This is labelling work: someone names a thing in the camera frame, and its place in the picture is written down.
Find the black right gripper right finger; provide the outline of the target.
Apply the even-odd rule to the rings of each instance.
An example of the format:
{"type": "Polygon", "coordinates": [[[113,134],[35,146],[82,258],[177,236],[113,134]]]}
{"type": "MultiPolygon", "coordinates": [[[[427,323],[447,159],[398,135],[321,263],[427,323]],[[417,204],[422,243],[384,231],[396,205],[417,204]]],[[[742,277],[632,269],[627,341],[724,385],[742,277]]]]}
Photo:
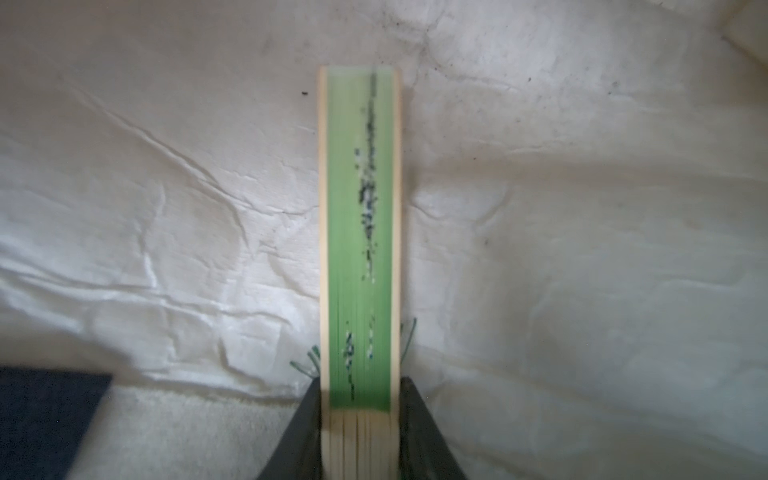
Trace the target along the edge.
{"type": "Polygon", "coordinates": [[[410,377],[401,379],[399,424],[401,479],[467,479],[410,377]]]}

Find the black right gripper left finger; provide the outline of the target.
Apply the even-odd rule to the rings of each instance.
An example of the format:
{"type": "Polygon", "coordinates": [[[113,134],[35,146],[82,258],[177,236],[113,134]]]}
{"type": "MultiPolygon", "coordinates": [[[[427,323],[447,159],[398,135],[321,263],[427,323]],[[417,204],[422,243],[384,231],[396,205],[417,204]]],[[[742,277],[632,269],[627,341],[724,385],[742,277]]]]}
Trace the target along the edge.
{"type": "Polygon", "coordinates": [[[258,480],[320,480],[321,454],[320,379],[315,378],[258,480]]]}

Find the beige tote bag navy handles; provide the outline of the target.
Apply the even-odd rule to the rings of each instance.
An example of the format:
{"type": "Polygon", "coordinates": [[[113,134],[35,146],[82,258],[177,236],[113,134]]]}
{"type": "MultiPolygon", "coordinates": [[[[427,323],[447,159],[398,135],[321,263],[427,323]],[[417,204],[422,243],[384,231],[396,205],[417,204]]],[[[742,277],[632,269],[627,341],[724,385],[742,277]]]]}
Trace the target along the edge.
{"type": "Polygon", "coordinates": [[[316,72],[404,84],[404,369],[472,479],[767,475],[763,1],[5,1],[1,359],[74,479],[250,479],[318,332],[316,72]]]}

